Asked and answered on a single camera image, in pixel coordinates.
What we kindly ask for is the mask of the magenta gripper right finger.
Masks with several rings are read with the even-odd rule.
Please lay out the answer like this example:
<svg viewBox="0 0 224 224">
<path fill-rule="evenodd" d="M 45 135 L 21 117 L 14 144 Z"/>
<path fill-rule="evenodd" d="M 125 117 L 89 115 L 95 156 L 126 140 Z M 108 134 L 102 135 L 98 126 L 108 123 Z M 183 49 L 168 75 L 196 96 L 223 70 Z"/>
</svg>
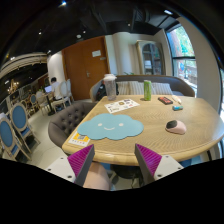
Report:
<svg viewBox="0 0 224 224">
<path fill-rule="evenodd" d="M 162 156 L 140 144 L 135 144 L 135 156 L 137 158 L 144 183 L 149 184 L 154 182 L 154 174 Z"/>
</svg>

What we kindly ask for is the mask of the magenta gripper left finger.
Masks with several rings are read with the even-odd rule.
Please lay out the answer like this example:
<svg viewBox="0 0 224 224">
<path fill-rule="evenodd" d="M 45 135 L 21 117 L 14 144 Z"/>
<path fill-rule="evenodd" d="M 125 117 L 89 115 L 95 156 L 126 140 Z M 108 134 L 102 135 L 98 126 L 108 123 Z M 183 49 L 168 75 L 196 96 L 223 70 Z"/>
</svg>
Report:
<svg viewBox="0 0 224 224">
<path fill-rule="evenodd" d="M 68 157 L 68 162 L 76 176 L 75 184 L 82 186 L 95 155 L 94 145 L 89 145 Z"/>
</svg>

